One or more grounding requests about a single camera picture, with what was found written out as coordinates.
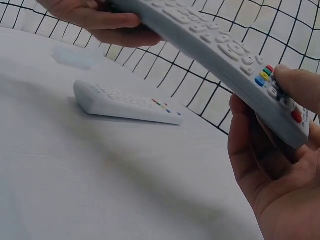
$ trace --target black grid pattern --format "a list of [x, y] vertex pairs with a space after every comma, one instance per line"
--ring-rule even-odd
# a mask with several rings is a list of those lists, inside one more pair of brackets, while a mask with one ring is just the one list
[[[270, 65], [320, 73], [319, 0], [185, 0], [229, 30]], [[0, 0], [0, 27], [99, 49], [105, 57], [150, 81], [225, 134], [232, 114], [230, 89], [168, 42], [126, 48], [99, 42], [86, 30], [60, 21], [35, 0]], [[314, 121], [319, 124], [314, 114]]]

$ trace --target blue button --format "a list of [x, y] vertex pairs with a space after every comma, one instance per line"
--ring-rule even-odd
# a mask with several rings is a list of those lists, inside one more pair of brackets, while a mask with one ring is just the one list
[[255, 78], [256, 84], [258, 84], [260, 87], [263, 87], [265, 85], [265, 80], [261, 76], [257, 76]]

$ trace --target white table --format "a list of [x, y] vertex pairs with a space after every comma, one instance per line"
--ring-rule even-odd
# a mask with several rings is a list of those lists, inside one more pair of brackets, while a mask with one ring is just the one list
[[227, 136], [170, 100], [181, 127], [84, 114], [79, 78], [165, 98], [107, 59], [60, 65], [54, 46], [77, 49], [0, 28], [1, 240], [262, 239]]

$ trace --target fingernail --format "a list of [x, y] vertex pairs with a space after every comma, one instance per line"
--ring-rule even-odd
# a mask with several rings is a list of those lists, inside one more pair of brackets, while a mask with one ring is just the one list
[[277, 72], [285, 72], [285, 71], [290, 70], [290, 68], [288, 68], [285, 65], [278, 65], [278, 66], [276, 66], [276, 70], [277, 70]]

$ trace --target person's left hand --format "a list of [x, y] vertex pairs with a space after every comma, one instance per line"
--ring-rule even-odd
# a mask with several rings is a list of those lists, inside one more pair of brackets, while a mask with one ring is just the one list
[[56, 18], [86, 29], [99, 41], [123, 47], [154, 46], [162, 39], [133, 13], [112, 13], [105, 0], [37, 0]]

